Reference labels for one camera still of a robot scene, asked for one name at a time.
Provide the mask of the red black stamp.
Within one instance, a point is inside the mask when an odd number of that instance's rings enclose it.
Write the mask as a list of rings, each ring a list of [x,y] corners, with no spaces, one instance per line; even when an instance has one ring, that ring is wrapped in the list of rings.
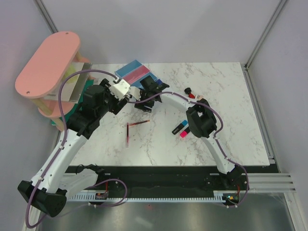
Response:
[[[185,92],[185,94],[186,94],[189,98],[195,99],[195,95],[192,93],[191,88],[185,88],[185,89],[184,89],[184,92]]]

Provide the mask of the pink bin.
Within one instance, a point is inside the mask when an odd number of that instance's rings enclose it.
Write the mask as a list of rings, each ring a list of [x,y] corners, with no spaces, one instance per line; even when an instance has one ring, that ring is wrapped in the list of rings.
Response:
[[[145,76],[148,73],[150,73],[150,70],[146,66],[141,65],[140,67],[136,68],[132,72],[125,75],[123,79],[127,83],[132,85],[134,82],[137,82],[139,79],[141,79],[143,76]]]

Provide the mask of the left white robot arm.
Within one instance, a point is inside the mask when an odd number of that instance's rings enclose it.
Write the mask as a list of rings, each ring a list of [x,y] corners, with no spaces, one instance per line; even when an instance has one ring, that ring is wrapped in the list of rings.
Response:
[[[30,181],[23,180],[17,189],[28,207],[35,207],[53,218],[60,214],[67,200],[85,189],[101,189],[105,185],[103,169],[85,166],[76,175],[63,179],[69,164],[100,125],[102,117],[117,114],[129,101],[130,85],[125,80],[110,85],[103,79],[83,94],[83,102],[64,125],[58,144],[45,164]]]

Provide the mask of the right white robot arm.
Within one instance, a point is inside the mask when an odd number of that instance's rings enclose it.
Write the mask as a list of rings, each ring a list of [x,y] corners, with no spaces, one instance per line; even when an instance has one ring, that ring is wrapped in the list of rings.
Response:
[[[246,169],[231,160],[227,152],[223,150],[219,142],[218,133],[223,129],[223,121],[220,115],[210,107],[205,99],[189,99],[179,93],[167,91],[169,85],[158,83],[147,76],[141,80],[140,99],[134,102],[134,106],[143,111],[151,111],[155,102],[166,103],[185,112],[191,133],[200,138],[216,162],[220,174],[221,186],[232,189],[240,180],[241,174],[245,174],[245,181],[241,183],[242,189],[249,190],[249,179]]]

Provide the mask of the light blue bin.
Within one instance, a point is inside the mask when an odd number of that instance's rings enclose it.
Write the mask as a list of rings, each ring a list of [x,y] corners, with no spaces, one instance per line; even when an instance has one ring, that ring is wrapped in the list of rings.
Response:
[[[126,64],[122,68],[118,69],[117,71],[115,71],[115,75],[119,78],[124,78],[126,75],[128,75],[129,73],[131,73],[135,69],[139,68],[140,66],[142,66],[142,63],[140,63],[137,60],[134,60],[134,61]]]

